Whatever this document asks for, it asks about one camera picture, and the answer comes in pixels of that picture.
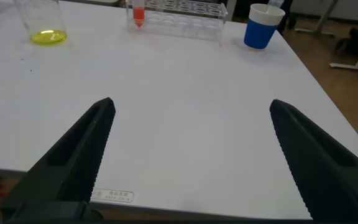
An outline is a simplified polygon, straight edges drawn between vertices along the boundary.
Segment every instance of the floor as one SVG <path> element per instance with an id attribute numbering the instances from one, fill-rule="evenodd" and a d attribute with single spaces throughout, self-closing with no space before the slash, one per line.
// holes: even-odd
<path id="1" fill-rule="evenodd" d="M 310 19 L 299 19 L 296 26 L 313 28 L 316 22 Z M 294 30 L 286 30 L 284 38 L 358 133 L 358 72 L 329 67 L 331 62 L 355 64 L 358 61 L 357 57 L 333 54 L 336 42 L 339 38 L 347 37 L 351 27 L 349 24 L 328 22 L 325 29 L 335 32 L 336 38 L 314 37 L 310 34 L 297 33 Z M 4 191 L 8 192 L 18 182 L 18 179 L 2 179 L 1 182 L 6 186 Z M 227 219 L 208 215 L 152 210 L 100 210 L 100 212 L 106 219 L 110 220 Z"/>

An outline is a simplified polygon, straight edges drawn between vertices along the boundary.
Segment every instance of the label sticker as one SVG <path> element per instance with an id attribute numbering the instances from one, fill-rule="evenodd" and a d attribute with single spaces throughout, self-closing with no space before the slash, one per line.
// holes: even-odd
<path id="1" fill-rule="evenodd" d="M 124 190 L 107 190 L 94 188 L 91 198 L 95 200 L 108 200 L 112 202 L 132 203 L 135 199 L 135 193 Z"/>

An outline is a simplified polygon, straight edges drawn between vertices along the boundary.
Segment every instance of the clear test tube rack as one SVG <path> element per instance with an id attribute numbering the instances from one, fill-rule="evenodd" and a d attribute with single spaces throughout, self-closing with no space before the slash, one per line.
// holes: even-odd
<path id="1" fill-rule="evenodd" d="M 145 0 L 141 27 L 134 21 L 132 0 L 126 0 L 129 32 L 212 40 L 222 44 L 227 10 L 224 4 L 188 0 Z"/>

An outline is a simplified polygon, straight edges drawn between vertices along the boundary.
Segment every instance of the yellow liquid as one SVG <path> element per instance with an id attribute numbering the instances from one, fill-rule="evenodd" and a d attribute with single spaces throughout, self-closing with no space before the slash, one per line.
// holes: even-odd
<path id="1" fill-rule="evenodd" d="M 44 30 L 31 35 L 31 40 L 36 44 L 56 44 L 67 38 L 66 32 L 62 30 Z"/>

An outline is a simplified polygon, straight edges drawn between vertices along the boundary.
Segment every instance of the paper cup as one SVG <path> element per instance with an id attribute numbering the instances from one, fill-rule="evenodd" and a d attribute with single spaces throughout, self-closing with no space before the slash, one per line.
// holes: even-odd
<path id="1" fill-rule="evenodd" d="M 255 49 L 264 49 L 285 15 L 284 10 L 266 4 L 252 4 L 244 43 Z"/>

